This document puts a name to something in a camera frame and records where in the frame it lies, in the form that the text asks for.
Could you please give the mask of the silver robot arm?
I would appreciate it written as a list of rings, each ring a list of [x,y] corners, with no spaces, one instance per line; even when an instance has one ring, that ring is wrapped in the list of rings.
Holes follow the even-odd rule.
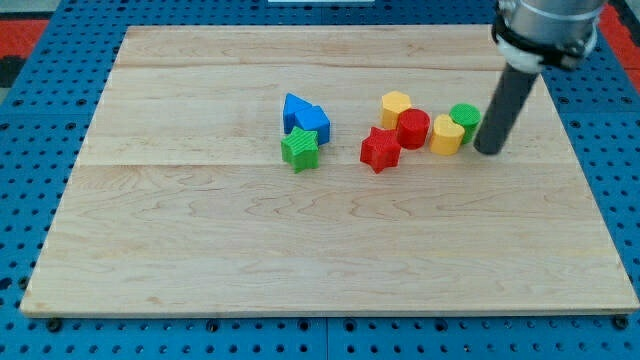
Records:
[[[492,37],[507,64],[575,69],[596,47],[605,0],[497,0]]]

